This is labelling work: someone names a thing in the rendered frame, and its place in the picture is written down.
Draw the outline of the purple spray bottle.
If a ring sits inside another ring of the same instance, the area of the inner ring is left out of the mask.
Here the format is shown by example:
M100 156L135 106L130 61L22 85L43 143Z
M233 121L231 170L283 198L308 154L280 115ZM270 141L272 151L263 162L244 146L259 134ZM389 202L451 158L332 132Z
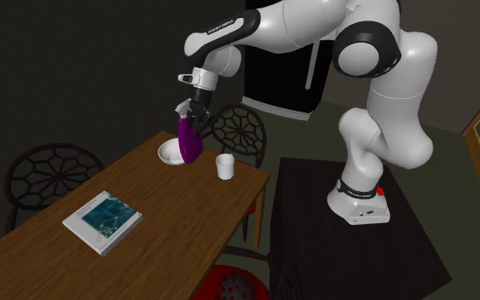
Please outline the purple spray bottle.
M203 152L203 141L201 136L195 135L195 130L190 124L191 99L187 98L176 106L175 111L179 115L178 121L178 142L182 159L186 164L193 163Z

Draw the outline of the black chair with web back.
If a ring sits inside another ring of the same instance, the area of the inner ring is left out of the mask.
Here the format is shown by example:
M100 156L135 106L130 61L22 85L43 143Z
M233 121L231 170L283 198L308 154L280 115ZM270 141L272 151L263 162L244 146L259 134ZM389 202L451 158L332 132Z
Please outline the black chair with web back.
M254 222L253 247L261 239L263 211L269 173L261 170L266 153L267 133L258 113L242 104L223 107L211 126L211 135L220 144L222 153L234 155L234 176L253 199L240 219L242 233L247 236L250 220Z
M97 156L68 143L45 144L20 154L3 179L4 195L12 205L5 233L16 228L20 211L42 211L103 170Z

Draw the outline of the white cup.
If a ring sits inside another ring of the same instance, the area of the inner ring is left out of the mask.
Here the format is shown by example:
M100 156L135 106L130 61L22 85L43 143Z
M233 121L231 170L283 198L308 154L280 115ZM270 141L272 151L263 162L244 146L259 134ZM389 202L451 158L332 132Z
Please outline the white cup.
M220 179L227 181L234 176L234 155L222 153L216 157L217 175Z

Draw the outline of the white bowl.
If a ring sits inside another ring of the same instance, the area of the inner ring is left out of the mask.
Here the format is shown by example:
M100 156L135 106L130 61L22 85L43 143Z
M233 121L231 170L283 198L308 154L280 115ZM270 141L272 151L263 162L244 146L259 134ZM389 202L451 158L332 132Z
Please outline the white bowl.
M177 138L170 139L164 142L158 149L159 158L169 165L184 164L181 148Z

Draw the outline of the brown wooden table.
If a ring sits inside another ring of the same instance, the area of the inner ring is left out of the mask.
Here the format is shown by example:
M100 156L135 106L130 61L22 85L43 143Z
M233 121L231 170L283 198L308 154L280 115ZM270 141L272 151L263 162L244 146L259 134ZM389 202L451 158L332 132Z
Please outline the brown wooden table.
M190 300L251 207L263 209L269 174L236 163L217 176L216 153L164 164L160 132L0 239L0 300ZM101 256L64 226L108 191L142 221Z

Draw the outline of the black chair with red seat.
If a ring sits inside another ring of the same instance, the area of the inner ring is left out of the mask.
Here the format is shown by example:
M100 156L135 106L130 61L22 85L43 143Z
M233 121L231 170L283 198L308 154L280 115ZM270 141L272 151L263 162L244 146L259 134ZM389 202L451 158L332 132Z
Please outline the black chair with red seat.
M190 300L271 300L266 285L243 268L214 264Z

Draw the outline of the black robot stand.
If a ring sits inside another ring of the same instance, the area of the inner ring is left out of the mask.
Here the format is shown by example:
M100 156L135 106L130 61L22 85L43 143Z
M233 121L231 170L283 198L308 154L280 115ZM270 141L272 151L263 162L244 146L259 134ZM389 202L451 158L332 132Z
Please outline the black robot stand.
M272 300L423 300L451 281L390 169L390 220L350 225L327 204L342 162L280 160L270 223Z

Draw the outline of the book with blue cover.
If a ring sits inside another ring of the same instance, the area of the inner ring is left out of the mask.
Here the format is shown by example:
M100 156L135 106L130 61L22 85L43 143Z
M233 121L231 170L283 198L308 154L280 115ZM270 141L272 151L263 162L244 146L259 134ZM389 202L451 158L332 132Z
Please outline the book with blue cover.
M140 212L102 191L62 224L104 257L142 220Z

